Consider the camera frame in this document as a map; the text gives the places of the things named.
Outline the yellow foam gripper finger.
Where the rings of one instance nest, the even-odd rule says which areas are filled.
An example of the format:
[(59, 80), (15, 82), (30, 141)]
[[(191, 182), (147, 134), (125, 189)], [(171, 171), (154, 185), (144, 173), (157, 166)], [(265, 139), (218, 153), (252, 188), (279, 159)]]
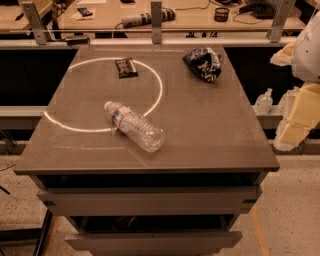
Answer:
[(270, 63), (277, 66), (291, 66), (295, 44), (295, 41), (286, 44), (271, 57)]
[(320, 84), (305, 82), (293, 94), (278, 125), (273, 145), (279, 151), (296, 148), (320, 122)]

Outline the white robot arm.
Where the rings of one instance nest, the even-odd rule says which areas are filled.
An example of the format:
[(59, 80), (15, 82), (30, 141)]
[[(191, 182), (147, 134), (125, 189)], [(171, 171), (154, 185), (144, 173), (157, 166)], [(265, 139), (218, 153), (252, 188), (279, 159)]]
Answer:
[(296, 148), (320, 122), (320, 12), (298, 35), (274, 54), (270, 62), (290, 65), (301, 88), (283, 95), (283, 118), (276, 130), (273, 145), (280, 151)]

